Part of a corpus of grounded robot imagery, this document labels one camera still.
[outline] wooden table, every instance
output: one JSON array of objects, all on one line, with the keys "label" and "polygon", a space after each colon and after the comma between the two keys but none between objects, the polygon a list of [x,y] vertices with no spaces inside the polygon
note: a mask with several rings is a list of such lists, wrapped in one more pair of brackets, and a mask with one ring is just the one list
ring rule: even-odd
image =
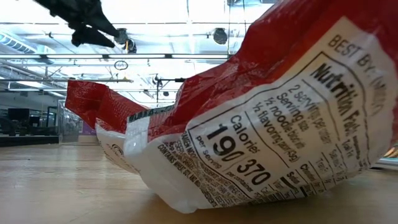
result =
[{"label": "wooden table", "polygon": [[302,200],[184,215],[98,146],[0,148],[0,224],[9,223],[398,223],[398,172],[369,171]]}]

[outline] fluorescent light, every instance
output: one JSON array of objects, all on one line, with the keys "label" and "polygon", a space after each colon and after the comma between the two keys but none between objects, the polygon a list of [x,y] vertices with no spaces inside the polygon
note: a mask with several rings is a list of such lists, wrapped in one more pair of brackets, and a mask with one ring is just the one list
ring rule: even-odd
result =
[{"label": "fluorescent light", "polygon": [[117,54],[109,55],[110,58],[165,58],[164,54]]},{"label": "fluorescent light", "polygon": [[193,54],[173,54],[173,58],[197,58],[197,59],[227,59],[227,55],[193,55]]},{"label": "fluorescent light", "polygon": [[8,91],[40,91],[38,89],[7,89]]},{"label": "fluorescent light", "polygon": [[45,89],[43,91],[67,91],[67,89]]},{"label": "fluorescent light", "polygon": [[62,94],[55,93],[55,92],[52,92],[52,91],[50,91],[49,93],[52,94],[52,95],[54,95],[54,96],[58,96],[58,97],[62,97],[62,98],[65,98],[65,97],[66,97],[66,96],[64,96],[64,95],[62,95]]},{"label": "fluorescent light", "polygon": [[21,84],[21,85],[25,85],[25,86],[35,87],[35,88],[48,88],[48,86],[43,85],[43,84],[38,83],[38,82],[19,81],[17,83]]},{"label": "fluorescent light", "polygon": [[52,59],[61,59],[61,58],[72,58],[72,59],[77,59],[77,58],[86,58],[86,59],[101,59],[102,55],[100,54],[59,54],[59,55],[47,55],[48,58]]},{"label": "fluorescent light", "polygon": [[31,55],[31,54],[2,54],[0,55],[0,58],[6,58],[6,59],[25,59],[25,58],[41,58],[39,55]]}]

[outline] ceiling pipe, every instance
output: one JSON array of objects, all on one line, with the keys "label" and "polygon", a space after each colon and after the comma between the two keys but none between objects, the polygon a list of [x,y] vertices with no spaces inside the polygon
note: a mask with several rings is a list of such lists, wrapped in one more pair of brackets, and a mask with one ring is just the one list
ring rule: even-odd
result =
[{"label": "ceiling pipe", "polygon": [[227,59],[227,54],[0,54],[0,60],[27,60],[35,58],[51,58],[57,60],[77,59]]},{"label": "ceiling pipe", "polygon": [[[37,72],[30,71],[30,70],[28,70],[28,69],[26,69],[26,68],[24,68],[24,67],[22,67],[22,66],[19,66],[19,65],[16,65],[16,64],[7,62],[7,61],[5,61],[5,60],[0,60],[0,63],[3,64],[3,65],[7,65],[8,67],[10,67],[10,68],[11,68],[11,72],[12,72],[12,71],[17,71],[18,73],[24,74],[24,75],[26,75],[26,76],[35,76],[35,77],[40,77],[40,78],[46,78],[45,75],[42,75],[42,74],[37,73]],[[20,79],[20,80],[18,80],[17,82],[19,82],[19,81],[25,81],[25,82],[44,82],[43,80],[37,80],[37,79],[26,79],[26,80]],[[53,83],[52,85],[53,85],[53,86],[56,86],[56,87],[62,87],[62,88],[65,87],[65,86],[63,86],[63,85],[59,85],[59,84],[56,84],[56,83]]]},{"label": "ceiling pipe", "polygon": [[[51,79],[51,80],[32,80],[32,79],[0,79],[0,82],[50,82],[50,83],[57,83],[57,82],[68,82],[69,80],[61,80],[61,79]],[[78,80],[84,82],[133,82],[132,80]]]},{"label": "ceiling pipe", "polygon": [[[226,59],[206,59],[207,62],[204,62],[203,60],[200,61],[200,59],[196,59],[195,63],[208,63],[208,62],[219,62],[220,64],[224,63]],[[140,65],[140,66],[145,66],[146,64],[134,64],[134,65]],[[58,64],[53,64],[53,65],[40,65],[40,64],[24,64],[25,67],[113,67],[114,63],[98,63],[98,64],[66,64],[66,63],[58,63]]]},{"label": "ceiling pipe", "polygon": [[[113,25],[185,25],[186,22],[115,22],[112,23]],[[242,24],[241,22],[192,22],[192,24]],[[58,22],[0,22],[0,25],[45,25],[45,26],[59,26],[60,23]]]},{"label": "ceiling pipe", "polygon": [[[135,93],[141,93],[141,92],[156,92],[157,90],[148,90],[148,89],[112,89],[113,91],[118,91],[118,92],[135,92]],[[5,88],[3,92],[9,92],[9,91],[52,91],[52,92],[66,92],[67,89],[35,89],[35,88]],[[178,89],[169,89],[169,90],[159,90],[159,92],[178,92]]]}]

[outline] nutrition facts label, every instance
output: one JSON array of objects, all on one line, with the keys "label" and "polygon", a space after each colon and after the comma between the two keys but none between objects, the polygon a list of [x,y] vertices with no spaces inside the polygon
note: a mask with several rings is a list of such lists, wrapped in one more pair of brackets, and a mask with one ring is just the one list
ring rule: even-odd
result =
[{"label": "nutrition facts label", "polygon": [[320,194],[386,151],[396,85],[394,64],[378,40],[341,18],[279,80],[148,147],[212,207]]}]

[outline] cable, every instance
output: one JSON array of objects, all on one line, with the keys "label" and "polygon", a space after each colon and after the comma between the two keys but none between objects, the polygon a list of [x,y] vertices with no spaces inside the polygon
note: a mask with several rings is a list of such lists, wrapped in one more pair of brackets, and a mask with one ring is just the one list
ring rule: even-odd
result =
[{"label": "cable", "polygon": [[226,49],[227,57],[229,58],[229,35],[231,34],[231,5],[229,5],[229,16],[228,16],[228,46]]},{"label": "cable", "polygon": [[142,102],[140,102],[140,101],[138,101],[138,100],[136,100],[132,95],[131,95],[131,93],[129,93],[129,92],[127,92],[127,91],[125,91],[125,93],[128,93],[130,96],[131,96],[131,98],[133,99],[133,100],[135,100],[136,102],[138,102],[138,103],[142,103]]},{"label": "cable", "polygon": [[63,45],[61,42],[55,40],[55,39],[54,39],[54,36],[52,35],[51,32],[49,32],[49,38],[52,39],[52,40],[54,40],[55,42],[57,42],[58,44],[60,44],[62,47],[66,48],[66,49],[69,50],[70,52],[76,54],[76,52],[70,50],[67,46],[65,46],[65,45]]},{"label": "cable", "polygon": [[190,18],[190,15],[189,15],[189,0],[187,0],[187,14],[188,14],[188,18]]},{"label": "cable", "polygon": [[245,10],[244,5],[245,5],[245,3],[244,3],[244,0],[243,0],[244,35],[246,35],[246,33],[248,32],[248,29],[246,27],[246,13],[245,13],[246,10]]}]

